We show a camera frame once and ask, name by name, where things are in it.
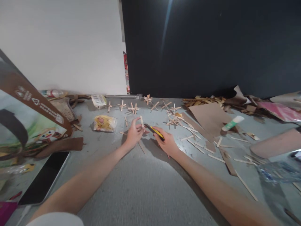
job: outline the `plastic bottle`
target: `plastic bottle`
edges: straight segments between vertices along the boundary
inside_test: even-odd
[[[223,131],[228,131],[230,129],[232,129],[237,123],[240,123],[241,121],[243,121],[245,118],[242,116],[236,116],[234,119],[232,119],[231,122],[229,122],[227,125],[225,125],[222,130]]]
[[[62,96],[64,94],[64,92],[62,90],[56,90],[56,89],[51,89],[51,90],[40,90],[40,93],[44,96],[44,97],[59,97]]]

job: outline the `forearm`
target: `forearm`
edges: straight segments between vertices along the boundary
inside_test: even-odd
[[[182,151],[175,152],[172,157],[190,174],[232,226],[279,225],[268,209],[234,190]]]
[[[77,214],[128,151],[124,144],[71,178],[40,206],[31,221],[50,212]]]

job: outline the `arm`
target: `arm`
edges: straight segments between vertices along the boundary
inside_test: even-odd
[[[154,134],[163,151],[190,174],[231,225],[280,225],[274,215],[259,202],[240,194],[179,150],[173,135],[165,132],[162,128],[154,128],[165,138],[165,141],[162,141],[157,134]]]
[[[133,120],[125,143],[105,156],[94,162],[87,169],[74,176],[71,180],[60,187],[50,196],[40,208],[33,214],[30,221],[51,212],[68,212],[77,214],[88,202],[91,196],[100,187],[115,165],[136,145],[141,139],[144,129],[136,125]]]

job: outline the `white sleeve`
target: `white sleeve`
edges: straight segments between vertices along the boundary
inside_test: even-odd
[[[32,222],[26,226],[84,226],[82,220],[71,213],[47,213],[38,218],[34,219]]]

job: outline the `hand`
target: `hand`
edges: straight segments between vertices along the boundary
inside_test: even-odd
[[[170,133],[165,132],[162,128],[153,126],[154,129],[158,130],[164,137],[165,141],[162,141],[159,137],[158,134],[154,133],[154,136],[156,140],[158,141],[158,144],[160,147],[163,149],[163,151],[170,155],[171,157],[174,157],[174,155],[180,151],[174,138],[173,135]]]
[[[128,131],[128,137],[124,143],[129,148],[129,150],[135,147],[135,145],[141,139],[143,133],[149,133],[148,131],[145,130],[144,127],[142,128],[141,124],[136,125],[136,122],[139,119],[140,117],[133,119],[131,127],[129,128]]]

